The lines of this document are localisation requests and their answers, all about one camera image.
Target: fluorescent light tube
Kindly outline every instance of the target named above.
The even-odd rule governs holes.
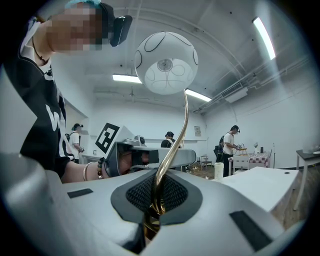
[[[275,54],[274,47],[272,46],[270,37],[268,35],[268,32],[267,32],[264,24],[262,23],[262,21],[259,17],[255,18],[253,20],[253,24],[255,25],[256,29],[259,31],[259,33],[262,37],[262,40],[265,44],[265,47],[269,53],[270,60],[272,60],[274,57],[276,57],[276,54]]]
[[[186,90],[185,90],[185,93],[188,94],[188,95],[191,95],[191,96],[193,96],[193,97],[196,97],[196,98],[198,98],[198,99],[201,99],[201,100],[203,100],[203,101],[205,101],[205,102],[211,101],[211,98],[209,98],[209,97],[207,97],[207,96],[204,96],[204,95],[202,95],[202,94],[200,94],[200,93],[197,93],[197,92],[195,92],[195,91],[193,91],[193,90],[186,89]]]
[[[122,81],[122,82],[131,82],[142,84],[139,78],[136,75],[129,74],[113,74],[112,75],[114,81]]]

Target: checkered tablecloth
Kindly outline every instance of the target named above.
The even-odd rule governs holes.
[[[259,153],[259,154],[253,154],[253,153],[249,153],[248,156],[249,158],[249,163],[260,163],[260,164],[264,164],[264,167],[269,168],[269,154],[270,152],[264,152],[264,153]],[[233,157],[229,157],[228,158],[229,162],[233,162],[234,158]]]

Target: white ceiling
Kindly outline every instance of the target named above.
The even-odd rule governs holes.
[[[273,5],[256,0],[102,0],[114,8],[116,17],[131,15],[126,41],[118,47],[69,58],[78,67],[77,77],[97,99],[145,102],[182,108],[182,93],[157,95],[142,84],[113,81],[112,74],[133,74],[134,55],[146,37],[170,31],[186,37],[195,47],[198,73],[189,89],[215,97],[238,80],[244,86],[265,81],[306,54],[298,33]],[[269,60],[265,45],[252,20],[260,17],[271,38],[276,58]],[[205,102],[188,97],[191,111]]]

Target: person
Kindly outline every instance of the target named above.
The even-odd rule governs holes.
[[[79,134],[81,133],[83,125],[79,123],[75,123],[72,127],[72,131],[70,134],[69,144],[71,146],[72,154],[74,155],[73,161],[76,164],[79,164],[79,153],[85,151],[83,147],[80,147]]]
[[[168,131],[164,137],[165,140],[161,142],[161,148],[170,148],[171,145],[176,141],[172,131]]]
[[[239,127],[234,125],[223,138],[223,177],[229,176],[229,158],[234,156],[234,149],[238,149],[235,145],[235,136],[240,132]]]
[[[73,0],[44,23],[31,18],[21,31],[16,31],[20,40],[7,52],[4,72],[36,116],[20,153],[38,161],[45,170],[55,171],[63,183],[84,181],[86,166],[72,161],[75,156],[65,136],[65,101],[54,80],[51,57],[56,53],[84,50],[88,45],[93,48],[107,43],[116,46],[126,39],[131,22],[132,17],[128,15],[115,19],[113,8],[100,0]],[[116,27],[121,33],[113,33]],[[121,40],[113,40],[116,34]],[[148,163],[146,153],[141,158]],[[130,152],[121,155],[120,173],[126,173],[131,166]],[[101,178],[108,178],[104,164],[95,162],[87,166],[87,180]]]

